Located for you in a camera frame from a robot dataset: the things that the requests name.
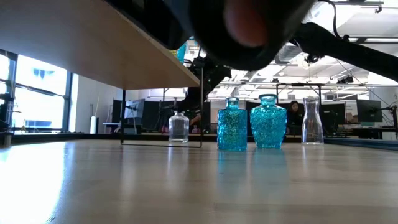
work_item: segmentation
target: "turquoise textured vase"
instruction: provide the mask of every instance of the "turquoise textured vase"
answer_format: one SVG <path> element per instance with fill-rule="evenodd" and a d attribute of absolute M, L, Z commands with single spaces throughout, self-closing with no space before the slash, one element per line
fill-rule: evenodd
<path fill-rule="evenodd" d="M 253 108 L 250 124 L 259 148 L 280 148 L 286 132 L 287 111 L 276 105 L 277 95 L 259 96 L 261 105 Z"/>
<path fill-rule="evenodd" d="M 242 151 L 248 145 L 248 113 L 238 108 L 239 99 L 226 100 L 226 109 L 218 111 L 218 149 Z"/>

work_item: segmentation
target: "wooden shelf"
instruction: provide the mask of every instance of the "wooden shelf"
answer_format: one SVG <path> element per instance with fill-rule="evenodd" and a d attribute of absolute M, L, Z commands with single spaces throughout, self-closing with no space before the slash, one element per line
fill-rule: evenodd
<path fill-rule="evenodd" d="M 1 1 L 0 8 L 0 49 L 125 90 L 199 85 L 165 47 L 104 1 Z"/>

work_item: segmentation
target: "wooden table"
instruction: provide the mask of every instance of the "wooden table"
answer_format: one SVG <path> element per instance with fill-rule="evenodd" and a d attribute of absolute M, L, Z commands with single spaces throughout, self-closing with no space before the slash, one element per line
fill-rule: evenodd
<path fill-rule="evenodd" d="M 396 223 L 398 154 L 73 141 L 0 151 L 0 223 Z"/>
<path fill-rule="evenodd" d="M 0 9 L 0 49 L 125 90 L 199 86 L 167 49 L 102 0 L 5 0 Z"/>

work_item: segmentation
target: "vase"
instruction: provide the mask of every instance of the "vase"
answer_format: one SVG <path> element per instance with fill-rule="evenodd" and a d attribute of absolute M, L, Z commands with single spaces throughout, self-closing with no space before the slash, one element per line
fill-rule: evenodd
<path fill-rule="evenodd" d="M 259 96 L 261 105 L 253 108 L 250 124 L 259 148 L 280 148 L 284 140 L 287 123 L 287 110 L 276 105 L 277 95 Z"/>
<path fill-rule="evenodd" d="M 242 151 L 248 144 L 248 113 L 238 108 L 239 99 L 227 98 L 226 108 L 218 110 L 218 149 Z"/>
<path fill-rule="evenodd" d="M 169 119 L 169 141 L 170 142 L 188 142 L 189 119 L 184 113 L 174 111 L 174 116 Z"/>
<path fill-rule="evenodd" d="M 304 98 L 303 144 L 323 144 L 322 122 L 319 116 L 319 97 Z"/>

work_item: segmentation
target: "clear glass bottle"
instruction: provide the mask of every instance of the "clear glass bottle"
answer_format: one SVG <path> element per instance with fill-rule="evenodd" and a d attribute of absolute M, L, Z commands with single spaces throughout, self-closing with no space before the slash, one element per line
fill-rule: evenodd
<path fill-rule="evenodd" d="M 322 122 L 319 117 L 319 97 L 304 98 L 303 144 L 323 144 Z"/>
<path fill-rule="evenodd" d="M 227 98 L 226 109 L 218 110 L 218 149 L 241 151 L 248 146 L 248 113 L 238 103 L 238 98 Z"/>
<path fill-rule="evenodd" d="M 188 142 L 189 119 L 184 116 L 184 112 L 174 111 L 174 116 L 169 119 L 169 141 Z"/>
<path fill-rule="evenodd" d="M 279 149 L 284 140 L 287 110 L 276 105 L 277 97 L 260 95 L 261 105 L 251 110 L 250 124 L 258 148 Z"/>

